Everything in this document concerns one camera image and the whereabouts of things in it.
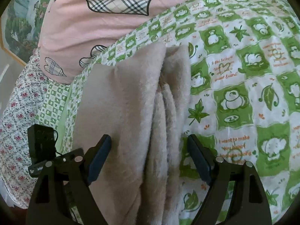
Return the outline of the beige fleece garment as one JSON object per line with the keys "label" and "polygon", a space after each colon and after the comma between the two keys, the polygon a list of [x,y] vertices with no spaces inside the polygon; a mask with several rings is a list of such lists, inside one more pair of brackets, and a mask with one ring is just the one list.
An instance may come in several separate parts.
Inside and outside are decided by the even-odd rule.
{"label": "beige fleece garment", "polygon": [[112,148],[91,194],[108,224],[178,224],[179,145],[190,101],[186,45],[162,42],[115,66],[95,64],[76,116],[73,147]]}

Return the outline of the white red floral bedsheet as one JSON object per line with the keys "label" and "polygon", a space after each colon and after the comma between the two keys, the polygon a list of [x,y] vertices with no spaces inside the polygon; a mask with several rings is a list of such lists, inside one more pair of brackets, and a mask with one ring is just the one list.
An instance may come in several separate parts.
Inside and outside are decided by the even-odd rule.
{"label": "white red floral bedsheet", "polygon": [[9,198],[27,208],[36,180],[30,177],[27,130],[34,124],[58,129],[69,86],[50,80],[36,50],[16,80],[1,116],[1,181]]}

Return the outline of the pink quilt plaid hearts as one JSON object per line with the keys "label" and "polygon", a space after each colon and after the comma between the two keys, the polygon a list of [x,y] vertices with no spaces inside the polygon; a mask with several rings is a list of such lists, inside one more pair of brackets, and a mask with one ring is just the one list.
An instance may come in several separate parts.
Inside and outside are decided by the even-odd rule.
{"label": "pink quilt plaid hearts", "polygon": [[105,48],[187,0],[51,0],[40,39],[40,68],[70,84]]}

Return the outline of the green white checkered blanket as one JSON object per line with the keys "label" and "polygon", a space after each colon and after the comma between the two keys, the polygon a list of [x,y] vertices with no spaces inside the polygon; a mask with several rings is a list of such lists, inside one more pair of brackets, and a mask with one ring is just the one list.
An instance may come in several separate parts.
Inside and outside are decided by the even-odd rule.
{"label": "green white checkered blanket", "polygon": [[57,128],[66,113],[60,150],[69,151],[93,65],[114,65],[155,41],[186,45],[191,61],[176,223],[192,222],[209,189],[188,154],[190,134],[229,163],[254,164],[277,222],[299,193],[299,19],[287,0],[189,0],[174,6],[83,60],[73,85],[50,83],[38,123]]}

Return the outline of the landscape picture wooden frame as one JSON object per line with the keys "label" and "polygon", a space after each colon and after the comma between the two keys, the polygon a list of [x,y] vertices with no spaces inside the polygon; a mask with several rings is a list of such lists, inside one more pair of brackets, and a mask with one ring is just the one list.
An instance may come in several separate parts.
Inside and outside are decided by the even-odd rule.
{"label": "landscape picture wooden frame", "polygon": [[25,65],[38,47],[50,0],[11,0],[1,17],[1,47]]}

